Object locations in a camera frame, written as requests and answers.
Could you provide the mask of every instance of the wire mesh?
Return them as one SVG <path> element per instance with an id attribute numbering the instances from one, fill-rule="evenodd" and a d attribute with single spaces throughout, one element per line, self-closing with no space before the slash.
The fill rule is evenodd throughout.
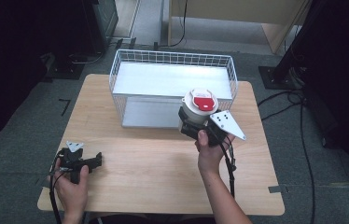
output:
<path id="1" fill-rule="evenodd" d="M 225 68 L 228 74 L 228 85 L 230 87 L 231 101 L 218 99 L 220 110 L 230 109 L 230 106 L 238 91 L 238 82 L 233 60 L 231 56 L 228 55 L 119 49 L 110 70 L 109 86 L 112 93 L 114 91 L 116 80 L 119 75 L 119 69 L 122 63 L 149 63 L 173 66 Z M 126 96 L 113 94 L 113 99 L 119 112 L 119 116 L 123 121 L 125 106 L 127 104 Z"/>

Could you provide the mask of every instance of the red object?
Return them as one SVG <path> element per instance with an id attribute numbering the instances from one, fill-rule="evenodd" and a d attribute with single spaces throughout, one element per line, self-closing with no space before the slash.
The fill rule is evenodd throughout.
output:
<path id="1" fill-rule="evenodd" d="M 212 98 L 194 97 L 194 104 L 201 111 L 212 111 L 213 107 L 215 107 L 215 101 Z"/>

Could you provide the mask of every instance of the person's left hand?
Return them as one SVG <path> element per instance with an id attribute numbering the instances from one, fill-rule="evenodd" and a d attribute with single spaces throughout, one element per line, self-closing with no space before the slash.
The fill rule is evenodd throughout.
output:
<path id="1" fill-rule="evenodd" d="M 61 160 L 57 160 L 55 170 L 59 169 L 60 164 Z M 85 165 L 81 169 L 79 183 L 73 184 L 68 178 L 60 177 L 60 172 L 55 172 L 55 189 L 64 209 L 63 223 L 80 223 L 88 202 L 88 174 L 89 168 Z"/>

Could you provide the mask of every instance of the white container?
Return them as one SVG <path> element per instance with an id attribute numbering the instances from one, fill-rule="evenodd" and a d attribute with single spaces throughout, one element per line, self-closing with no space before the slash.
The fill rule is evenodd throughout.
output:
<path id="1" fill-rule="evenodd" d="M 238 92 L 231 56 L 133 49 L 117 51 L 109 85 L 123 127 L 177 128 L 188 91 L 209 90 L 220 110 Z"/>

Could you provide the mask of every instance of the black cable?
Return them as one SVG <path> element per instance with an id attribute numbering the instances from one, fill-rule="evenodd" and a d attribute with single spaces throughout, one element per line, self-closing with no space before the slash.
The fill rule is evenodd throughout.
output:
<path id="1" fill-rule="evenodd" d="M 62 176 L 64 175 L 64 172 L 61 173 L 58 178 L 56 178 L 55 182 L 53 183 L 53 188 L 55 189 L 55 186 L 56 186 L 56 182 L 58 182 L 59 178 L 61 178 Z"/>
<path id="2" fill-rule="evenodd" d="M 305 56 L 303 56 L 303 55 L 301 55 L 301 54 L 299 54 L 299 55 L 297 55 L 297 56 L 294 54 L 294 50 L 293 50 L 293 48 L 292 48 L 292 45 L 290 45 L 290 47 L 289 47 L 288 49 L 290 50 L 291 55 L 293 56 L 293 58 L 294 58 L 296 61 L 302 62 L 302 61 L 305 59 Z"/>
<path id="3" fill-rule="evenodd" d="M 184 15 L 183 15 L 183 35 L 181 36 L 181 39 L 173 44 L 173 45 L 169 45 L 169 46 L 161 46 L 161 47 L 175 47 L 177 46 L 178 44 L 181 43 L 181 41 L 183 41 L 184 39 L 184 36 L 186 35 L 186 17 L 187 17 L 187 3 L 188 3 L 188 0 L 186 0 L 186 5 L 184 6 Z"/>
<path id="4" fill-rule="evenodd" d="M 300 104 L 300 139 L 302 141 L 303 153 L 305 154 L 306 163 L 308 164 L 309 176 L 311 178 L 312 187 L 312 213 L 311 213 L 311 224 L 314 224 L 314 210 L 315 210 L 315 195 L 314 195 L 314 174 L 312 172 L 311 162 L 309 161 L 309 156 L 306 151 L 305 139 L 303 137 L 303 101 Z"/>
<path id="5" fill-rule="evenodd" d="M 267 102 L 267 101 L 269 101 L 269 100 L 275 98 L 276 96 L 279 96 L 279 95 L 282 95 L 282 94 L 286 94 L 286 93 L 291 93 L 291 92 L 293 92 L 293 91 L 281 91 L 281 92 L 279 92 L 279 93 L 276 93 L 276 94 L 274 94 L 274 95 L 271 95 L 271 96 L 269 96 L 269 97 L 263 99 L 262 101 L 260 101 L 260 102 L 257 104 L 257 106 L 260 106 L 260 105 L 264 104 L 265 102 Z"/>
<path id="6" fill-rule="evenodd" d="M 60 152 L 58 152 L 58 154 L 56 154 L 55 159 L 53 160 L 53 163 L 52 163 L 52 166 L 51 166 L 51 170 L 49 172 L 49 174 L 50 174 L 50 178 L 49 178 L 49 198 L 51 200 L 52 210 L 53 210 L 53 214 L 55 215 L 56 223 L 58 223 L 58 224 L 62 224 L 62 221 L 61 221 L 61 217 L 59 216 L 58 205 L 56 204 L 56 200 L 55 200 L 55 190 L 54 190 L 54 184 L 53 184 L 53 177 L 55 175 L 56 160 L 59 159 Z"/>
<path id="7" fill-rule="evenodd" d="M 276 93 L 266 99 L 264 99 L 263 101 L 261 101 L 258 105 L 261 105 L 265 102 L 267 102 L 268 100 L 271 100 L 272 98 L 280 95 L 280 94 L 284 94 L 286 93 L 285 91 L 284 92 L 279 92 L 279 93 Z M 289 98 L 289 95 L 291 95 L 291 93 L 297 95 L 299 98 L 300 98 L 300 101 L 299 102 L 293 102 L 290 100 Z M 303 104 L 304 104 L 304 101 L 305 101 L 305 98 L 304 97 L 301 97 L 299 94 L 296 94 L 294 91 L 291 91 L 291 93 L 288 94 L 287 96 L 287 100 L 292 104 L 290 106 L 288 106 L 287 108 L 281 110 L 280 112 L 277 112 L 277 113 L 274 113 L 274 114 L 278 114 L 278 113 L 281 113 L 285 110 L 287 110 L 288 108 L 290 108 L 291 106 L 293 105 L 300 105 L 300 138 L 301 138 L 301 142 L 302 142 L 302 148 L 303 148 L 303 153 L 305 155 L 305 160 L 306 160 L 306 163 L 308 165 L 308 171 L 309 171 L 309 176 L 311 178 L 311 187 L 312 187 L 312 213 L 311 213 L 311 221 L 310 223 L 311 224 L 314 224 L 314 213 L 315 213 L 315 192 L 314 192 L 314 174 L 312 172 L 312 166 L 311 166 L 311 162 L 309 160 L 309 156 L 308 156 L 308 153 L 306 151 L 306 146 L 305 146 L 305 139 L 304 139 L 304 136 L 303 136 Z"/>
<path id="8" fill-rule="evenodd" d="M 227 146 L 229 146 L 229 152 L 230 152 L 230 165 L 232 166 L 232 171 L 236 170 L 236 165 L 235 165 L 235 156 L 233 154 L 233 146 L 232 146 L 232 142 L 231 140 L 228 138 L 228 136 L 225 136 L 228 139 L 228 143 L 224 142 L 225 144 L 227 144 Z"/>
<path id="9" fill-rule="evenodd" d="M 283 95 L 283 94 L 287 94 L 287 100 L 291 103 L 291 105 L 289 105 L 289 106 L 287 106 L 286 108 L 281 109 L 281 110 L 279 110 L 279 111 L 277 111 L 277 112 L 275 112 L 275 113 L 270 114 L 269 116 L 267 116 L 267 117 L 261 119 L 261 121 L 263 121 L 263 120 L 265 120 L 265 119 L 268 119 L 268 118 L 270 118 L 270 117 L 272 117 L 272 116 L 278 115 L 278 114 L 280 114 L 280 113 L 282 113 L 282 112 L 288 110 L 289 108 L 291 108 L 291 107 L 294 106 L 294 105 L 299 105 L 299 104 L 301 104 L 301 102 L 302 102 L 302 99 L 303 99 L 302 96 L 300 96 L 299 94 L 295 93 L 295 91 L 281 91 L 281 92 L 278 92 L 278 93 L 276 93 L 276 94 L 274 94 L 274 95 L 271 95 L 271 96 L 267 97 L 266 99 L 262 100 L 261 102 L 258 103 L 258 106 L 264 104 L 265 102 L 267 102 L 267 101 L 269 101 L 269 100 L 271 100 L 271 99 L 273 99 L 273 98 L 275 98 L 275 97 L 277 97 L 277 96 L 279 96 L 279 95 Z M 292 100 L 290 99 L 290 96 L 291 96 L 291 95 L 296 95 L 300 100 L 299 100 L 298 102 L 292 101 Z"/>
<path id="10" fill-rule="evenodd" d="M 64 107 L 64 110 L 63 110 L 63 112 L 62 112 L 62 114 L 61 114 L 61 116 L 63 116 L 64 113 L 66 113 L 66 110 L 67 110 L 67 108 L 69 107 L 70 102 L 71 102 L 72 100 L 59 99 L 59 101 L 66 102 L 66 106 Z"/>
<path id="11" fill-rule="evenodd" d="M 109 43 L 108 44 L 108 48 L 110 48 L 110 47 L 112 47 L 112 46 L 115 46 L 115 45 L 117 45 L 117 42 L 111 42 L 111 43 Z M 131 45 L 131 43 L 121 43 L 121 46 L 122 45 Z M 151 47 L 151 45 L 142 45 L 142 44 L 134 44 L 135 46 L 137 45 L 137 46 L 140 46 L 140 47 Z"/>
<path id="12" fill-rule="evenodd" d="M 297 66 L 292 66 L 290 67 L 289 72 L 290 75 L 294 78 L 294 80 L 297 81 L 297 83 L 300 85 L 300 88 L 302 89 L 305 86 L 305 83 L 302 81 L 301 77 L 305 73 L 305 70 Z"/>
<path id="13" fill-rule="evenodd" d="M 181 17 L 178 18 L 178 21 L 180 23 L 181 29 L 183 30 L 183 34 L 185 34 L 186 33 L 186 30 L 185 30 L 186 28 L 185 28 L 185 25 L 183 25 L 183 22 L 181 21 Z"/>
<path id="14" fill-rule="evenodd" d="M 272 116 L 278 115 L 278 114 L 280 114 L 280 113 L 282 113 L 282 112 L 288 110 L 291 106 L 294 106 L 294 105 L 289 105 L 288 107 L 286 107 L 286 108 L 284 108 L 284 109 L 282 109 L 282 110 L 279 110 L 278 112 L 275 112 L 275 113 L 273 113 L 273 114 L 270 114 L 270 115 L 268 115 L 267 117 L 261 119 L 261 121 L 263 121 L 263 120 L 265 120 L 265 119 L 268 119 L 268 118 L 270 118 L 270 117 L 272 117 Z"/>
<path id="15" fill-rule="evenodd" d="M 103 56 L 103 53 L 100 53 L 100 55 L 98 56 L 97 59 L 92 60 L 92 61 L 88 61 L 88 62 L 74 62 L 72 61 L 73 64 L 88 64 L 88 63 L 96 63 L 97 61 L 99 61 Z"/>
<path id="16" fill-rule="evenodd" d="M 215 132 L 213 132 L 212 128 L 208 127 L 208 131 L 215 137 L 215 139 L 217 139 L 217 141 L 219 141 L 218 136 L 216 135 Z M 220 142 L 218 145 L 221 147 L 221 150 L 223 151 L 223 154 L 225 157 L 225 163 L 228 169 L 228 174 L 230 176 L 230 194 L 232 195 L 233 198 L 235 198 L 235 176 L 233 175 L 232 163 L 230 162 L 230 158 L 228 157 L 227 151 L 224 148 L 223 144 Z"/>

